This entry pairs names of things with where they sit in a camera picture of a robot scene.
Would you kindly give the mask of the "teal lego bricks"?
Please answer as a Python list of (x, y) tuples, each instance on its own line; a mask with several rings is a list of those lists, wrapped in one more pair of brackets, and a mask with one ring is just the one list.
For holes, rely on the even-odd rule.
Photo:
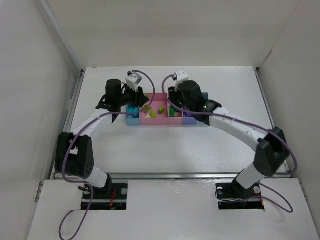
[(128, 115), (126, 118), (128, 119), (138, 119), (140, 117), (140, 108), (139, 107), (133, 107), (132, 105), (128, 105), (126, 112)]

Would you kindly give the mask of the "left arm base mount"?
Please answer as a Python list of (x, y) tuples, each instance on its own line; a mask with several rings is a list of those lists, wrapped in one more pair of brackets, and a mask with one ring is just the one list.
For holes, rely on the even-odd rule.
[(90, 210), (93, 211), (125, 211), (127, 209), (128, 184), (113, 183), (111, 189), (93, 188)]

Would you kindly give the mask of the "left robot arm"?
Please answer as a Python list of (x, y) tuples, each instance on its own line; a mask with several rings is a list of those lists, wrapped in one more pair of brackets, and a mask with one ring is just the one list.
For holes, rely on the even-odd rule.
[(62, 132), (58, 136), (54, 167), (65, 181), (71, 182), (76, 178), (77, 183), (89, 187), (90, 193), (97, 189), (110, 194), (112, 178), (95, 166), (93, 139), (115, 122), (122, 114), (122, 107), (131, 105), (140, 109), (149, 101), (139, 86), (141, 80), (137, 73), (126, 77), (125, 82), (108, 80), (105, 94), (93, 114), (72, 132)]

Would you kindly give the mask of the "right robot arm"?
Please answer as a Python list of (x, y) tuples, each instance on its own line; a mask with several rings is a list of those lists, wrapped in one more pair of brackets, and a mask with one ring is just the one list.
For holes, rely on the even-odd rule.
[(219, 129), (249, 146), (254, 152), (253, 162), (232, 181), (232, 190), (240, 198), (265, 177), (272, 177), (289, 157), (283, 131), (274, 127), (263, 130), (252, 123), (245, 124), (220, 103), (205, 99), (200, 86), (193, 80), (178, 81), (168, 88), (172, 106), (210, 127)]

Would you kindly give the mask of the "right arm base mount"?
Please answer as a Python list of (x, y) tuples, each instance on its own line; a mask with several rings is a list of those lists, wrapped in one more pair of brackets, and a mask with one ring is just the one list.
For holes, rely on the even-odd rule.
[(215, 185), (215, 197), (219, 210), (264, 210), (260, 199), (261, 189), (255, 183), (248, 189), (236, 186), (231, 182), (220, 182)]

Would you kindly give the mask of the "green lego row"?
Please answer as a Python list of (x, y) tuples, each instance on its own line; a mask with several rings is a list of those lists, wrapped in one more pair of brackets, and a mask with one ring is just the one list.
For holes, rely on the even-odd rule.
[(180, 117), (180, 112), (174, 107), (170, 106), (168, 108), (168, 115), (170, 118)]

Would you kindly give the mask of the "lime square lego brick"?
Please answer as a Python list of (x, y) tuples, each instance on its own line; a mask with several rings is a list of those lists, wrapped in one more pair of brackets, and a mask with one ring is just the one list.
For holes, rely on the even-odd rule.
[(164, 111), (165, 111), (165, 106), (160, 106), (160, 107), (158, 108), (158, 113), (159, 113), (159, 114), (162, 114)]

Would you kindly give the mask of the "purple lego brick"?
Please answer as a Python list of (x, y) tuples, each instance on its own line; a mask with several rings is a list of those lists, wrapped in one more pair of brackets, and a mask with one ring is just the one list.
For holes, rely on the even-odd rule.
[(189, 113), (189, 112), (185, 112), (185, 113), (184, 113), (184, 116), (185, 116), (185, 117), (189, 117), (189, 118), (192, 118), (192, 117), (193, 117), (193, 115), (192, 115), (191, 113)]

